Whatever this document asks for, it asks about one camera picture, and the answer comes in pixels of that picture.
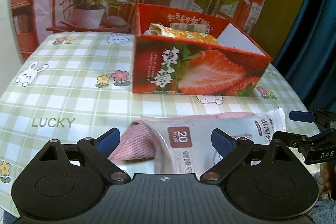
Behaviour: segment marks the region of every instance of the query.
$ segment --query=bunny cartoon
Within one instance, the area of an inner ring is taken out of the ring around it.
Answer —
[[[114,33],[107,34],[107,42],[111,45],[114,44],[126,44],[129,42],[129,39],[127,38],[127,34],[120,34],[115,35]]]
[[[42,65],[38,67],[39,61],[32,62],[28,69],[23,71],[15,80],[16,83],[22,83],[22,86],[31,84],[37,76],[37,73],[46,70],[49,65]]]
[[[217,105],[221,105],[223,103],[223,96],[214,96],[214,95],[196,95],[196,98],[199,101],[207,105],[208,103],[216,103]]]

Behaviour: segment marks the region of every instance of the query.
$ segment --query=screw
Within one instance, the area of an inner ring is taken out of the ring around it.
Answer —
[[[219,180],[220,176],[215,172],[207,172],[203,175],[203,178],[210,181]]]
[[[127,174],[124,172],[116,172],[111,175],[111,179],[116,181],[123,181],[127,178]]]

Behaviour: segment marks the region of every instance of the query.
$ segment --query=barcode label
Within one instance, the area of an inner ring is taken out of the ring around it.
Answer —
[[[210,32],[210,25],[208,24],[186,24],[186,23],[170,23],[170,28],[174,30],[185,30],[188,32],[206,33]]]

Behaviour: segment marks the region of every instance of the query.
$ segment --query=medical mask package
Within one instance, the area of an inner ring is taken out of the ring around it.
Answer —
[[[235,139],[248,138],[255,144],[269,144],[274,132],[286,131],[282,108],[241,118],[161,121],[142,117],[142,120],[156,149],[155,173],[195,173],[198,179],[222,159],[211,144],[215,128]]]

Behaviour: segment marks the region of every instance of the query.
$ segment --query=curtain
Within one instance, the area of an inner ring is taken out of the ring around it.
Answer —
[[[336,0],[303,0],[273,64],[309,110],[335,104]]]

